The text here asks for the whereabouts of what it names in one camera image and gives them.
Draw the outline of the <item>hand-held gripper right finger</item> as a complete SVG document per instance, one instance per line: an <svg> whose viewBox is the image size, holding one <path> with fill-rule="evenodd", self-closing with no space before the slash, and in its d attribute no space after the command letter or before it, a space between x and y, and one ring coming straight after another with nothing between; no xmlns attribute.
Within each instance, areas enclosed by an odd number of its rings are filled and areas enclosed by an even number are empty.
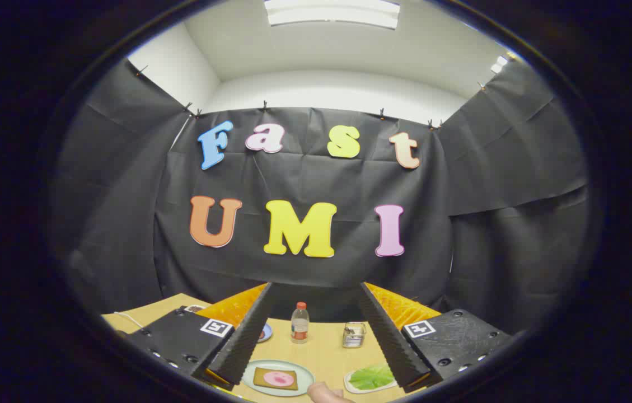
<svg viewBox="0 0 632 403"><path fill-rule="evenodd" d="M397 384L415 392L481 364L511 336L469 311L439 313L369 283L358 304Z"/></svg>

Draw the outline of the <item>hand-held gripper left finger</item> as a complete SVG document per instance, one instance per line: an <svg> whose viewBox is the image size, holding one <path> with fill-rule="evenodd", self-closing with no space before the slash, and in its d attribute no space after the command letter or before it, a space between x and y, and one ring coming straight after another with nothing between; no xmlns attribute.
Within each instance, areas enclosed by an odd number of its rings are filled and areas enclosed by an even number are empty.
<svg viewBox="0 0 632 403"><path fill-rule="evenodd" d="M182 306L126 341L186 377L230 391L241 382L273 306L265 283L192 312Z"/></svg>

